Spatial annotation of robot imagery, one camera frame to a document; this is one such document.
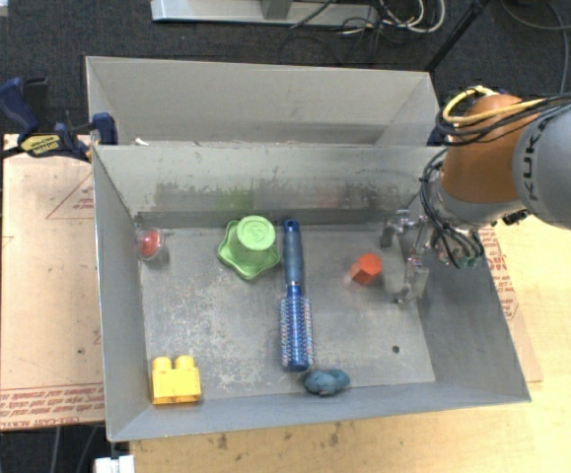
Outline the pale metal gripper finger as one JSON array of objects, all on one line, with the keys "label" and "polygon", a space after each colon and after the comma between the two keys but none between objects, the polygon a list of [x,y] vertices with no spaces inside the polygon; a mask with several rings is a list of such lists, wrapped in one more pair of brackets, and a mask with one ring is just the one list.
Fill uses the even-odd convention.
[{"label": "pale metal gripper finger", "polygon": [[401,289],[394,295],[398,304],[413,302],[422,297],[429,277],[429,268],[421,257],[412,255],[405,262],[405,271]]},{"label": "pale metal gripper finger", "polygon": [[380,248],[390,249],[394,238],[403,236],[414,224],[409,212],[395,212],[384,222],[380,234]]}]

